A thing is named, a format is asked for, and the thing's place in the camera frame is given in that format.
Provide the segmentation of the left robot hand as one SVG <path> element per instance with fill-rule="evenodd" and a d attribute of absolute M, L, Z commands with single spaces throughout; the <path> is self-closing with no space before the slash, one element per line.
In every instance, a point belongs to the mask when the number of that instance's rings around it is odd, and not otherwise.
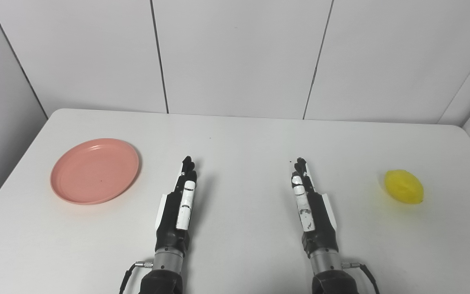
<path fill-rule="evenodd" d="M 191 214 L 197 184 L 195 164 L 190 156 L 182 167 L 173 192 L 166 195 L 162 217 L 156 231 L 155 250 L 175 249 L 183 256 L 190 245 Z"/>

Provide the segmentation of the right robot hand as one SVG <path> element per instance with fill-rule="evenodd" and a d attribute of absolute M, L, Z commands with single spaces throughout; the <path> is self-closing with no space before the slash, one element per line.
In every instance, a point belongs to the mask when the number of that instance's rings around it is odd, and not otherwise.
<path fill-rule="evenodd" d="M 294 168 L 291 186 L 302 225 L 302 245 L 306 255 L 311 258 L 318 250 L 337 252 L 336 225 L 328 196 L 316 192 L 304 158 L 297 158 Z"/>

